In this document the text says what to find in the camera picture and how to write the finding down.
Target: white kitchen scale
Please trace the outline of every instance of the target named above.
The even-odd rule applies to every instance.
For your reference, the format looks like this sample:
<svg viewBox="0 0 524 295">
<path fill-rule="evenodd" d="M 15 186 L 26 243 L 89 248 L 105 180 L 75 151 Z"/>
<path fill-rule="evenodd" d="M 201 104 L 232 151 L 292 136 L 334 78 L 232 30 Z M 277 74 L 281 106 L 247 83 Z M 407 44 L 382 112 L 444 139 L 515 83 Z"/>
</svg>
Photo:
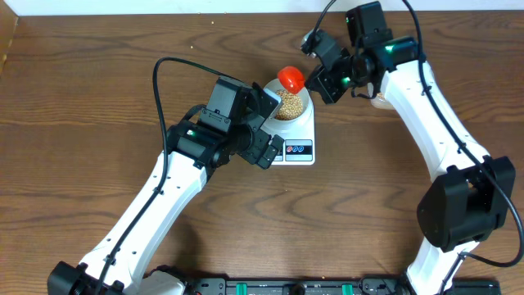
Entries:
<svg viewBox="0 0 524 295">
<path fill-rule="evenodd" d="M 285 90 L 278 79 L 269 82 L 265 88 L 274 93 Z M 302 99 L 302 115 L 293 120 L 269 118 L 261 127 L 268 134 L 279 135 L 284 139 L 282 151 L 275 157 L 272 165 L 308 166 L 314 163 L 313 101 L 305 87 L 297 95 Z"/>
</svg>

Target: red ball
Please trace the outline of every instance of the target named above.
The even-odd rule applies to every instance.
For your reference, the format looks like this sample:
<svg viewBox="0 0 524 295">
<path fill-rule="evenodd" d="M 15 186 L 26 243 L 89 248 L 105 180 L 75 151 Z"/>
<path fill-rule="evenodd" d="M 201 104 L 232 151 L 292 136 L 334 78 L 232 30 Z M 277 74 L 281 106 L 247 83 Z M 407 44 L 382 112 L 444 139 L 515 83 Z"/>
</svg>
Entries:
<svg viewBox="0 0 524 295">
<path fill-rule="evenodd" d="M 298 94 L 304 88 L 304 75 L 294 66 L 286 66 L 281 69 L 278 72 L 278 80 L 287 91 L 293 94 Z"/>
</svg>

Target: cereal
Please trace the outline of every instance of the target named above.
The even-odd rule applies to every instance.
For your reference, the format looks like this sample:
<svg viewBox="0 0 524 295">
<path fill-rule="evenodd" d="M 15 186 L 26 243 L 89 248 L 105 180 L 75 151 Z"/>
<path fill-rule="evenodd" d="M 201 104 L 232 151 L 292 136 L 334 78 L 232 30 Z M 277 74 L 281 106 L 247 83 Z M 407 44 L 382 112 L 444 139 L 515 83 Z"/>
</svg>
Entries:
<svg viewBox="0 0 524 295">
<path fill-rule="evenodd" d="M 298 95 L 291 94 L 287 90 L 278 90 L 277 95 L 282 98 L 282 107 L 275 119 L 293 120 L 302 115 L 304 106 L 302 106 L 302 99 Z"/>
</svg>

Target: wooden tabletop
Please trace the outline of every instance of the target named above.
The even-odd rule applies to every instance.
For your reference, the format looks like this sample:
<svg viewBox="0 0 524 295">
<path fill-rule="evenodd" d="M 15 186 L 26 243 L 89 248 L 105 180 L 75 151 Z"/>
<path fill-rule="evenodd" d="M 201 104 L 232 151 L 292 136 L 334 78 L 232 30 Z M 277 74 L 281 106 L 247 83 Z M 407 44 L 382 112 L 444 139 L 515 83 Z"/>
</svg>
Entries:
<svg viewBox="0 0 524 295">
<path fill-rule="evenodd" d="M 0 293 L 45 293 L 112 228 L 161 150 L 152 95 L 156 60 L 176 56 L 265 84 L 287 65 L 318 60 L 298 49 L 318 14 L 23 17 L 0 80 Z M 419 14 L 429 61 L 446 98 L 493 157 L 517 168 L 513 200 L 524 214 L 524 12 Z M 387 13 L 400 37 L 407 13 Z M 323 29 L 349 45 L 344 16 Z M 207 103 L 216 77 L 165 63 L 168 124 Z M 314 95 L 317 159 L 261 170 L 240 157 L 218 169 L 184 209 L 150 268 L 230 277 L 326 279 L 400 274 L 417 255 L 416 207 L 431 182 L 394 111 L 345 95 Z M 506 225 L 475 251 L 517 252 Z M 460 277 L 494 278 L 522 294 L 524 265 L 473 260 Z"/>
</svg>

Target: white wall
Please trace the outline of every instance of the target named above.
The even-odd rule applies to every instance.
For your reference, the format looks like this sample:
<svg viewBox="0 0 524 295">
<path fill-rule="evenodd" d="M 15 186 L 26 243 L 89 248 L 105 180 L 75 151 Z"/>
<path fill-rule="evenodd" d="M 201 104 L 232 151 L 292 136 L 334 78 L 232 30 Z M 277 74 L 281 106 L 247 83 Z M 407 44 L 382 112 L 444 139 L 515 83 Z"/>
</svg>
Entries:
<svg viewBox="0 0 524 295">
<path fill-rule="evenodd" d="M 330 11 L 347 11 L 372 0 L 338 0 Z M 328 0 L 5 0 L 19 16 L 158 13 L 322 11 Z M 521 10 L 524 0 L 411 0 L 415 10 Z M 405 10 L 401 0 L 382 0 L 387 11 Z"/>
</svg>

